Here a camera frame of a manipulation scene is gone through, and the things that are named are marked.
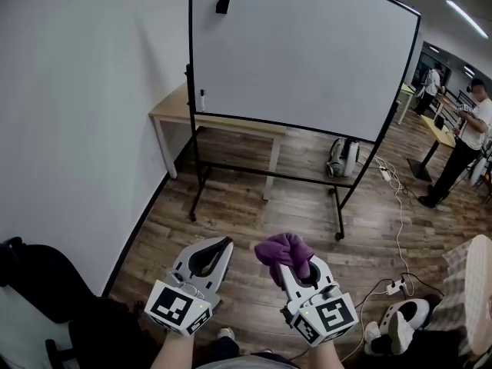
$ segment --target table leg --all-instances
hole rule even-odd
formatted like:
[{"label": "table leg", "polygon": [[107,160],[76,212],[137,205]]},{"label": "table leg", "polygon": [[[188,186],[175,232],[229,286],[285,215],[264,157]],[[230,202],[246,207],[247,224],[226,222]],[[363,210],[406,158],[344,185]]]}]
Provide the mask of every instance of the table leg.
[{"label": "table leg", "polygon": [[400,116],[400,118],[397,121],[397,124],[398,125],[401,125],[401,121],[403,120],[405,114],[407,113],[408,105],[410,105],[410,101],[412,101],[412,98],[413,97],[414,97],[414,95],[412,95],[411,93],[408,95],[407,103],[405,104],[405,106],[403,108],[403,111],[401,112],[401,116]]},{"label": "table leg", "polygon": [[164,164],[169,172],[171,178],[176,179],[178,173],[176,172],[175,161],[172,159],[171,152],[169,151],[168,144],[164,133],[162,132],[161,120],[157,117],[154,118],[155,131],[157,132],[157,138],[159,140],[159,145],[161,147],[162,158],[164,159]]},{"label": "table leg", "polygon": [[439,142],[435,141],[434,144],[432,145],[432,148],[430,148],[429,152],[427,153],[427,156],[425,156],[424,161],[422,162],[414,160],[413,158],[407,158],[408,164],[410,165],[410,168],[415,178],[421,179],[423,181],[432,181],[432,178],[429,175],[429,171],[427,170],[426,165],[431,159],[432,155],[434,154],[438,146],[439,146]]},{"label": "table leg", "polygon": [[[271,146],[270,165],[268,166],[268,170],[270,172],[275,172],[275,170],[277,169],[277,160],[278,160],[278,153],[280,152],[280,145],[281,145],[281,137],[274,137],[274,143]],[[263,199],[266,201],[270,198],[270,190],[273,183],[274,183],[274,177],[268,176],[267,183],[264,186],[264,190],[263,190]]]},{"label": "table leg", "polygon": [[434,116],[434,120],[437,119],[437,116],[440,115],[440,113],[442,112],[443,108],[444,108],[444,104],[442,102],[437,102],[439,105],[437,106],[437,111],[436,111],[436,115]]}]

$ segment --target whiteboard frame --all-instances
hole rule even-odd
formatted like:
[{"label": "whiteboard frame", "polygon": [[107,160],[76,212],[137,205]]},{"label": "whiteboard frame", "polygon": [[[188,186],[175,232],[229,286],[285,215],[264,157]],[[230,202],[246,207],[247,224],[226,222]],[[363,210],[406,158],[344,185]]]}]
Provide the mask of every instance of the whiteboard frame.
[{"label": "whiteboard frame", "polygon": [[[197,194],[195,195],[193,205],[191,206],[191,210],[189,212],[190,219],[192,221],[196,221],[196,215],[195,215],[195,209],[198,205],[198,202],[200,200],[201,193],[205,187],[206,181],[211,173],[212,168],[223,168],[223,169],[228,169],[232,171],[242,171],[242,172],[247,172],[251,174],[256,174],[256,175],[263,175],[263,176],[271,176],[275,178],[284,178],[284,179],[290,179],[294,181],[303,181],[303,182],[308,182],[308,183],[315,183],[318,185],[325,185],[325,186],[331,186],[333,187],[328,191],[329,195],[334,194],[335,196],[335,201],[337,205],[337,215],[338,215],[338,222],[339,222],[339,228],[340,231],[336,233],[335,238],[337,241],[340,239],[344,238],[344,222],[343,222],[343,215],[341,213],[343,207],[345,204],[347,204],[348,199],[350,196],[354,193],[355,188],[358,186],[359,182],[361,181],[362,177],[364,176],[366,170],[369,168],[369,165],[371,164],[374,156],[376,155],[377,150],[379,149],[381,142],[384,139],[384,136],[386,135],[386,132],[388,128],[390,127],[390,124],[393,120],[393,117],[396,113],[396,110],[398,108],[398,102],[397,102],[397,97],[401,89],[401,85],[404,82],[404,77],[407,73],[408,66],[410,64],[410,60],[412,57],[412,54],[414,53],[414,47],[415,43],[417,40],[417,35],[418,31],[421,25],[421,15],[419,12],[413,10],[410,7],[407,7],[405,4],[399,2],[398,0],[388,0],[389,2],[392,2],[395,5],[400,6],[401,8],[409,11],[410,13],[414,14],[417,16],[417,25],[415,28],[415,33],[414,33],[414,39],[411,43],[411,49],[410,53],[408,55],[407,59],[407,64],[405,65],[404,72],[401,76],[400,84],[398,86],[398,89],[396,89],[396,93],[394,96],[394,100],[389,108],[389,111],[387,113],[387,117],[384,120],[383,125],[381,126],[381,129],[379,131],[379,134],[377,135],[377,138],[375,141],[370,141],[364,138],[356,138],[350,135],[344,135],[341,133],[336,133],[336,132],[331,132],[331,131],[325,131],[321,130],[318,128],[310,128],[310,127],[304,127],[300,125],[293,125],[293,124],[288,124],[288,123],[282,123],[279,121],[267,121],[267,120],[262,120],[262,119],[255,119],[255,118],[246,118],[242,116],[233,116],[233,115],[220,115],[220,114],[212,114],[208,112],[201,112],[197,111],[196,109],[196,100],[195,100],[195,86],[194,86],[194,72],[193,72],[193,0],[188,1],[188,36],[189,36],[189,54],[190,54],[190,63],[186,66],[186,77],[187,77],[187,85],[188,85],[188,105],[189,105],[189,110],[190,110],[190,126],[191,126],[191,139],[193,141],[193,147],[194,147],[194,161],[195,161],[195,167],[196,167],[196,172],[197,172],[197,178],[198,178],[198,191]],[[227,164],[222,164],[222,163],[215,163],[211,161],[205,161],[200,159],[200,154],[198,152],[198,140],[197,140],[197,135],[198,131],[195,125],[195,115],[209,115],[209,116],[219,116],[223,118],[235,118],[235,119],[241,119],[241,120],[246,120],[246,121],[259,121],[259,122],[264,122],[268,124],[273,124],[273,125],[282,125],[284,127],[293,127],[293,128],[301,128],[304,130],[308,131],[317,131],[317,132],[322,132],[325,134],[329,135],[338,135],[343,138],[349,138],[353,139],[355,141],[362,141],[365,143],[370,143],[374,144],[371,153],[369,154],[369,157],[367,157],[366,162],[364,163],[364,166],[361,169],[361,172],[358,174],[356,177],[355,181],[353,184],[347,184],[347,183],[341,183],[337,181],[325,181],[325,180],[320,180],[320,179],[312,179],[312,178],[302,178],[300,176],[294,176],[294,175],[286,175],[286,174],[281,174],[275,171],[264,171],[264,170],[259,170],[255,168],[246,168],[246,167],[240,167],[237,165],[227,165]],[[202,171],[202,167],[207,167],[205,172]],[[340,200],[340,196],[338,193],[338,188],[349,188],[349,192],[345,195],[345,198],[343,201]]]},{"label": "whiteboard frame", "polygon": [[[220,118],[241,119],[241,120],[246,120],[246,121],[259,121],[260,123],[268,123],[271,125],[281,125],[284,127],[300,128],[303,130],[316,131],[316,132],[321,132],[324,134],[335,135],[338,137],[349,138],[349,139],[353,139],[355,141],[362,141],[362,142],[365,142],[368,144],[374,144],[374,145],[377,144],[380,141],[381,134],[383,134],[383,137],[384,137],[384,134],[386,133],[386,130],[389,127],[389,123],[391,123],[391,120],[393,119],[393,116],[396,113],[397,105],[395,104],[395,102],[396,102],[398,95],[400,93],[401,86],[404,83],[404,78],[405,78],[405,75],[407,74],[407,70],[408,70],[408,66],[410,64],[412,54],[414,53],[414,47],[415,47],[415,42],[417,40],[418,31],[419,31],[420,26],[421,26],[421,14],[419,12],[406,6],[402,2],[399,2],[398,0],[387,0],[387,1],[397,5],[398,7],[402,8],[408,12],[410,12],[411,14],[414,14],[417,17],[417,26],[415,28],[414,39],[413,39],[412,44],[411,44],[411,49],[410,49],[410,53],[408,55],[407,63],[405,65],[403,75],[401,76],[400,85],[398,86],[398,89],[395,93],[393,102],[391,103],[391,106],[390,106],[389,111],[387,113],[387,117],[384,120],[384,123],[380,129],[379,135],[377,136],[377,139],[375,141],[368,140],[366,138],[354,137],[352,135],[346,135],[346,134],[341,133],[341,132],[326,131],[326,130],[322,130],[319,128],[312,128],[312,127],[307,127],[307,126],[302,126],[302,125],[294,125],[291,123],[284,123],[284,122],[280,122],[280,121],[270,121],[270,120],[264,120],[264,119],[258,119],[258,118],[247,118],[244,116],[215,114],[215,113],[210,113],[210,112],[197,111],[196,105],[194,105],[194,113],[196,115],[217,116]],[[191,66],[190,71],[191,71],[191,75],[194,76],[194,69],[193,69],[193,67],[194,67],[193,66],[193,0],[188,0],[188,42],[189,42],[189,55],[190,55],[190,66]]]}]

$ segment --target white sneaker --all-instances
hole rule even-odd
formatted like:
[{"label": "white sneaker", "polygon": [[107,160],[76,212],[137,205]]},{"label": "white sneaker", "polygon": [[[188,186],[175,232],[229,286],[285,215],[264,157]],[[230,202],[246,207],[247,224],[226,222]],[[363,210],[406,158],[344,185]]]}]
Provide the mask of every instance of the white sneaker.
[{"label": "white sneaker", "polygon": [[405,321],[403,314],[397,311],[390,319],[388,334],[391,338],[391,352],[401,355],[412,342],[414,329]]},{"label": "white sneaker", "polygon": [[371,321],[364,329],[364,340],[366,341],[364,345],[364,353],[367,355],[373,355],[375,357],[380,357],[383,354],[374,353],[371,348],[371,342],[374,339],[381,337],[381,332],[379,331],[379,326],[376,321]]},{"label": "white sneaker", "polygon": [[217,339],[220,339],[221,337],[229,337],[233,341],[236,340],[234,332],[230,328],[221,328],[217,333]]}]

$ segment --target person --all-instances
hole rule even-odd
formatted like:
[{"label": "person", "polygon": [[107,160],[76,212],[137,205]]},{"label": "person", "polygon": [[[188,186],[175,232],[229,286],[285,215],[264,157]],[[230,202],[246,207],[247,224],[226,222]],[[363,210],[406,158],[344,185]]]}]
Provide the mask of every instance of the person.
[{"label": "person", "polygon": [[[185,337],[171,332],[162,345],[151,369],[288,369],[298,366],[271,351],[240,357],[234,332],[222,328],[218,339],[208,347],[208,354],[193,364],[194,334]],[[333,341],[309,350],[310,369],[344,369]]]},{"label": "person", "polygon": [[[484,82],[475,78],[471,81],[470,87],[471,96],[477,102],[477,107],[472,113],[458,112],[460,118],[467,123],[461,137],[456,140],[456,146],[435,186],[429,185],[429,195],[418,198],[418,201],[428,208],[434,208],[442,198],[447,197],[449,189],[461,172],[477,158],[492,124],[492,101]],[[453,133],[459,135],[460,129],[454,128]]]},{"label": "person", "polygon": [[434,69],[427,73],[424,82],[424,95],[422,95],[420,102],[415,108],[418,115],[422,115],[425,110],[429,108],[429,105],[431,105],[434,97],[436,97],[437,91],[444,93],[444,87],[440,86],[440,77],[442,76],[442,72],[442,65],[440,65],[440,63],[436,63],[434,65]]}]

